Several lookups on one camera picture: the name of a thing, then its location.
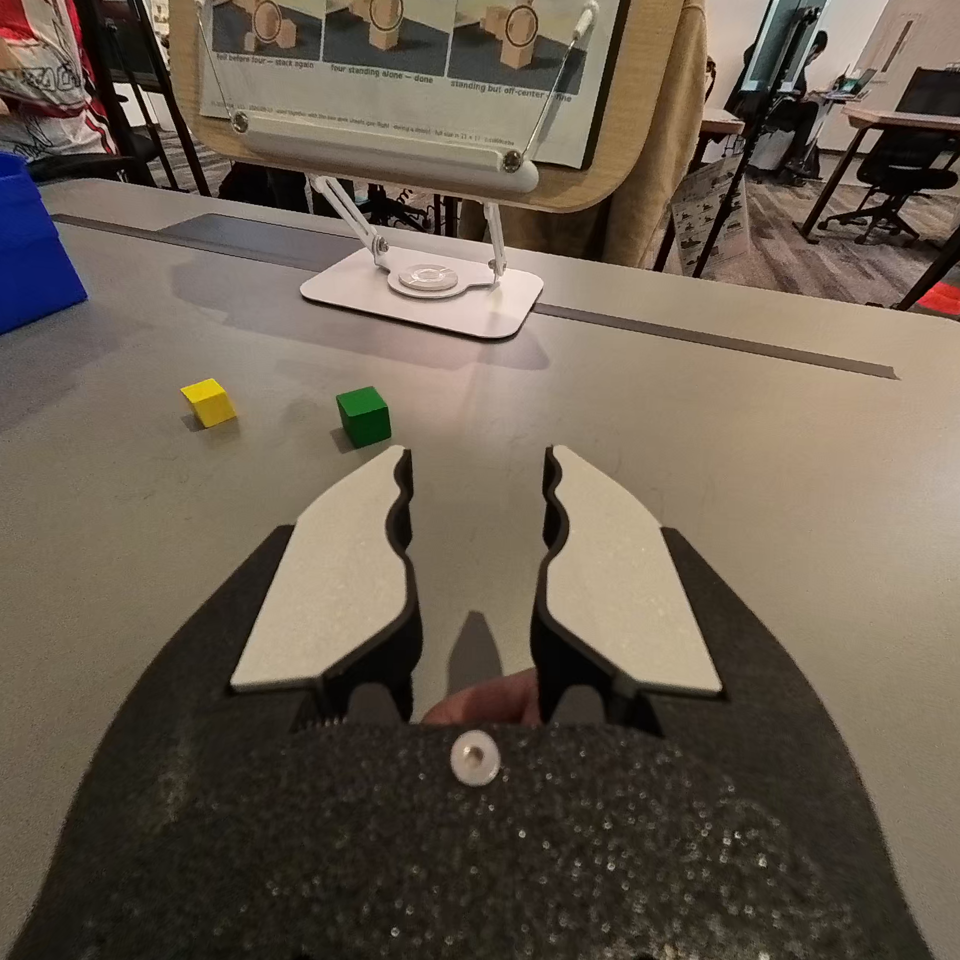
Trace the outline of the person's right hand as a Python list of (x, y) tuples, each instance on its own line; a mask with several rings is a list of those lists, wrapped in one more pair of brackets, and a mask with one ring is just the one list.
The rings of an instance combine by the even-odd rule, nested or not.
[(469, 686), (432, 706), (421, 719), (424, 725), (477, 727), (542, 723), (539, 683), (535, 669), (497, 677)]

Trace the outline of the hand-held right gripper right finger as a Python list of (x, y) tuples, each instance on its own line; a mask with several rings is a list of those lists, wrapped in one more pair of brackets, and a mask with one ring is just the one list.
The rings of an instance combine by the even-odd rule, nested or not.
[(575, 688), (607, 723), (656, 727), (651, 695), (715, 701), (724, 685), (654, 514), (555, 443), (541, 492), (546, 549), (536, 574), (530, 650), (540, 718)]

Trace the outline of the black tag board stand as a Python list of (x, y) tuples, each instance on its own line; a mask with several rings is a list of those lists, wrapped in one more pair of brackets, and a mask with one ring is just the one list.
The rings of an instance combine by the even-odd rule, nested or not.
[[(126, 163), (125, 176), (138, 186), (156, 186), (149, 165), (158, 161), (170, 188), (181, 191), (162, 144), (159, 123), (147, 105), (147, 95), (154, 94), (164, 105), (157, 116), (171, 121), (198, 193), (210, 197), (210, 186), (176, 101), (148, 2), (75, 1), (74, 8), (97, 98), (105, 110), (121, 160)], [(121, 102), (118, 85), (129, 87), (146, 137), (137, 135)]]

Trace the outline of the printed leaflet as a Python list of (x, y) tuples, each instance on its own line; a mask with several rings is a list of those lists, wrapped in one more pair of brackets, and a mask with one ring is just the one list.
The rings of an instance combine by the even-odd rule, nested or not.
[[(721, 206), (737, 174), (740, 156), (728, 156), (703, 165), (678, 185), (670, 202), (675, 230), (674, 247), (681, 273), (692, 277), (709, 239)], [(710, 249), (703, 270), (745, 257), (752, 246), (746, 180), (731, 195), (730, 210)]]

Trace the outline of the large display screen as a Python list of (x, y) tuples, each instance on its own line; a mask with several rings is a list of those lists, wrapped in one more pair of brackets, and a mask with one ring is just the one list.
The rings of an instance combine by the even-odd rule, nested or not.
[(769, 2), (735, 91), (794, 90), (828, 6), (827, 1)]

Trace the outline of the wooden office desk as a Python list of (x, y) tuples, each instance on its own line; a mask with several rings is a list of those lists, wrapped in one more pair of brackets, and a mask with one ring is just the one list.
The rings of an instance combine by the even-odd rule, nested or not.
[(834, 196), (834, 192), (844, 179), (847, 170), (857, 157), (860, 145), (864, 138), (873, 131), (887, 132), (906, 130), (912, 133), (930, 131), (947, 134), (951, 137), (959, 135), (959, 118), (953, 115), (911, 113), (897, 110), (870, 109), (859, 103), (847, 102), (842, 108), (849, 126), (854, 131), (846, 151), (841, 155), (834, 169), (822, 186), (819, 196), (810, 208), (802, 222), (793, 222), (794, 228), (803, 240), (810, 245), (820, 243), (814, 230), (823, 220), (824, 211)]

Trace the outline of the small green wooden cube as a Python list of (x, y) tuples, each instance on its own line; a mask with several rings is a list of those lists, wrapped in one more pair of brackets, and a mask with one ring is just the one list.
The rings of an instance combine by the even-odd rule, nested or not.
[(342, 430), (354, 449), (365, 449), (392, 438), (389, 407), (376, 387), (338, 393), (335, 402)]

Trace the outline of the black tripod stand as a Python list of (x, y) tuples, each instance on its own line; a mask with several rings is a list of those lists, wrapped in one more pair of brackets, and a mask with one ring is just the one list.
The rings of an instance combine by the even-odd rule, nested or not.
[(676, 258), (699, 279), (751, 246), (747, 174), (777, 107), (794, 97), (816, 59), (817, 28), (829, 2), (768, 2), (722, 109), (706, 109), (688, 171), (666, 212), (653, 270)]

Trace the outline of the blue plastic bin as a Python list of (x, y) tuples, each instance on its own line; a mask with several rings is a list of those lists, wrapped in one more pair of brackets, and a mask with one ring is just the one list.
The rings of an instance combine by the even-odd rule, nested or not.
[(26, 327), (87, 299), (25, 162), (2, 152), (1, 333)]

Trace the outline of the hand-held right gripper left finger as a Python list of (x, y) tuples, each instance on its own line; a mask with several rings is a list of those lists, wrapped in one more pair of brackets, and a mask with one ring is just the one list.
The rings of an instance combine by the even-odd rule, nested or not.
[(403, 722), (424, 627), (409, 547), (412, 451), (392, 445), (297, 518), (230, 677), (234, 694), (306, 691), (345, 717), (354, 692), (384, 688)]

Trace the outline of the small yellow wooden cube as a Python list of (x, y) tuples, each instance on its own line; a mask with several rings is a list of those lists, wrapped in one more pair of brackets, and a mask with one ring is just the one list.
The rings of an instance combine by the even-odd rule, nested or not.
[(190, 412), (202, 429), (229, 423), (237, 414), (226, 389), (214, 378), (206, 378), (180, 388)]

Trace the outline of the black office chair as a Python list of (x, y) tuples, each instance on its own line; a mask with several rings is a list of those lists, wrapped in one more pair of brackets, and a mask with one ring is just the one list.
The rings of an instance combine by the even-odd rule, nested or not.
[(904, 235), (906, 246), (912, 246), (920, 235), (903, 219), (902, 209), (912, 197), (958, 184), (958, 174), (951, 166), (937, 166), (941, 155), (951, 150), (958, 152), (956, 131), (906, 126), (883, 130), (856, 173), (857, 180), (868, 188), (858, 208), (826, 217), (819, 222), (819, 230), (831, 223), (859, 224), (865, 228), (854, 239), (857, 245), (884, 230), (891, 236)]

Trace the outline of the printed instruction sheet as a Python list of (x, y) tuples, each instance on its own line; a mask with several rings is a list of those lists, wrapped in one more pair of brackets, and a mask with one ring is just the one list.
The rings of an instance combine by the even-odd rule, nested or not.
[(628, 2), (197, 2), (199, 114), (251, 152), (585, 168)]

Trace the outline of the beige coat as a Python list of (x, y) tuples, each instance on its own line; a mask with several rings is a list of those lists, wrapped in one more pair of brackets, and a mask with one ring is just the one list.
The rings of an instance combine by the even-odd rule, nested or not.
[(643, 149), (624, 182), (587, 209), (501, 210), (509, 247), (640, 268), (697, 145), (707, 91), (706, 3), (684, 1)]

